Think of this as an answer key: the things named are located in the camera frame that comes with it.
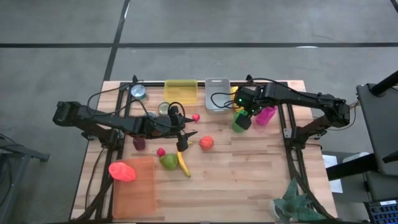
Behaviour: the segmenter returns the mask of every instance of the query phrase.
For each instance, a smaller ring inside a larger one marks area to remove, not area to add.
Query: banana
[[[178,163],[180,164],[181,169],[184,171],[185,175],[191,177],[191,173],[189,172],[187,166],[185,165],[184,159],[182,158],[182,153],[177,151]]]

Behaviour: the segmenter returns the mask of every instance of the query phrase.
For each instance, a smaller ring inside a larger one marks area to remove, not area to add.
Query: wooden table
[[[289,86],[305,91],[302,80],[285,81]],[[102,90],[119,86],[120,82],[104,82]],[[148,111],[155,112],[164,101],[163,87],[147,87],[148,99],[144,104]],[[100,96],[98,110],[114,111],[118,92],[111,91]],[[156,155],[162,147],[166,152],[175,153],[176,139],[147,140],[146,150],[138,152],[127,137],[123,159],[141,156],[155,158],[157,190],[157,212],[148,217],[117,220],[127,222],[273,222],[269,202],[283,196],[287,188],[289,170],[287,167],[284,143],[278,113],[271,119],[267,128],[254,129],[252,125],[244,133],[231,129],[233,112],[222,115],[209,115],[205,110],[205,89],[198,87],[198,101],[195,105],[184,105],[187,117],[199,113],[198,123],[187,123],[186,132],[198,131],[190,138],[194,143],[183,153],[192,177],[188,178],[180,169],[166,171]],[[298,126],[312,121],[309,108],[293,106]],[[144,112],[137,102],[131,106],[130,115]],[[215,146],[203,152],[198,145],[203,136],[212,136]],[[84,211],[86,189],[90,175],[101,147],[98,141],[88,145],[80,183],[76,193],[72,217]],[[105,153],[93,177],[90,200],[99,191],[104,166]],[[326,210],[336,217],[336,208],[326,176],[321,150],[318,146],[307,146],[303,150],[305,168],[312,192]],[[108,210],[108,192],[104,211]]]

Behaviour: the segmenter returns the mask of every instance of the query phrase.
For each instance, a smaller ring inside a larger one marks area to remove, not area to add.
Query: metal can
[[[140,84],[133,86],[130,93],[137,100],[142,100],[147,96],[147,90]]]
[[[170,103],[168,103],[168,102],[160,103],[160,105],[157,107],[157,112],[159,113],[159,115],[167,116],[169,106],[170,106]]]

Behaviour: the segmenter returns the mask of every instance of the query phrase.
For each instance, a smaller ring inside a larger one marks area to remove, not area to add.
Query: gray floor
[[[0,0],[0,44],[112,42],[123,2]],[[397,42],[397,22],[388,0],[141,0],[130,3],[121,42]],[[0,49],[0,133],[51,153],[46,164],[30,163],[11,223],[68,219],[87,142],[51,119],[57,101],[85,103],[101,88],[110,51]],[[251,74],[305,80],[307,91],[352,102],[356,85],[397,70],[397,54],[398,48],[119,49],[111,80]],[[326,151],[372,151],[360,110],[353,127],[329,132],[321,143]],[[343,198],[335,197],[340,218],[366,217],[360,203]]]

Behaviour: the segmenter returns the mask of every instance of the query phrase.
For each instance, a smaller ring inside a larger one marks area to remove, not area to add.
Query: green plush toy
[[[176,154],[168,153],[160,157],[159,161],[167,170],[175,170],[178,165],[178,158]]]

